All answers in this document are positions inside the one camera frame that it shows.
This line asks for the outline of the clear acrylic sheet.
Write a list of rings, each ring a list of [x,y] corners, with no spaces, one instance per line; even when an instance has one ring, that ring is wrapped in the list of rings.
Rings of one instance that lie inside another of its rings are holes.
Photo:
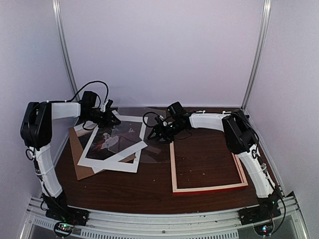
[[[161,144],[156,140],[147,139],[152,128],[158,123],[156,117],[159,117],[162,120],[166,118],[166,111],[164,108],[119,106],[116,111],[118,113],[118,118],[119,116],[138,117],[141,120],[142,127],[145,128],[143,141],[147,144],[147,147],[141,150],[140,163],[166,164],[170,162],[169,146]]]

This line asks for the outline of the red wooden picture frame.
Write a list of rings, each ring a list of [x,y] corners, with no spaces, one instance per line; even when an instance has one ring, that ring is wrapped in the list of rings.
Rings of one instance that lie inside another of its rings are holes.
[[[170,169],[171,169],[171,183],[172,183],[172,193],[174,195],[187,195],[187,194],[204,194],[204,193],[215,193],[231,190],[239,190],[246,188],[248,186],[248,181],[243,170],[243,166],[237,155],[231,153],[233,161],[235,163],[237,173],[239,174],[241,183],[237,184],[227,184],[220,186],[210,186],[210,187],[197,187],[197,188],[178,188],[177,186],[177,173],[176,173],[176,158],[174,143],[170,143]]]

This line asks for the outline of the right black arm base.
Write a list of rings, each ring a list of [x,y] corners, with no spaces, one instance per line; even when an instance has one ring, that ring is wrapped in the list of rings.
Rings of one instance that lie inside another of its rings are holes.
[[[257,198],[259,203],[257,206],[240,209],[241,225],[258,223],[280,216],[282,214],[278,204],[280,199],[276,193],[273,193],[267,198]]]

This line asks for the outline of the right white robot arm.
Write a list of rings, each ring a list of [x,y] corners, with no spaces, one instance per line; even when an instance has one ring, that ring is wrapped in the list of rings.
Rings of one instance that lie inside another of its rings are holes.
[[[267,219],[274,211],[274,203],[279,194],[271,179],[266,163],[263,162],[258,146],[259,137],[249,124],[241,109],[231,112],[207,113],[206,111],[186,111],[180,102],[175,102],[167,108],[169,118],[156,115],[156,125],[151,126],[149,140],[171,143],[174,137],[183,130],[204,128],[218,130],[224,133],[226,146],[231,153],[238,156],[246,167],[254,184],[258,200],[264,201],[256,208],[259,219]]]

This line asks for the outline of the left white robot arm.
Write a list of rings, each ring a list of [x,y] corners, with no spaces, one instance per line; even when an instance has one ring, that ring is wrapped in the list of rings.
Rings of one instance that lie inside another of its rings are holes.
[[[98,108],[95,106],[95,99],[93,92],[86,91],[79,102],[65,100],[28,103],[20,135],[27,147],[26,154],[29,160],[33,161],[36,176],[45,196],[57,198],[63,192],[50,152],[54,120],[79,118],[83,121],[91,121],[99,128],[121,123],[111,109],[112,100],[108,100]]]

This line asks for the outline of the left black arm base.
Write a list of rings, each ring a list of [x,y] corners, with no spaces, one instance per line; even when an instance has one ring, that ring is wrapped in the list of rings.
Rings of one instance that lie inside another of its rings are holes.
[[[86,226],[89,212],[68,206],[64,191],[58,197],[46,196],[44,193],[42,197],[47,205],[46,217],[70,225]]]

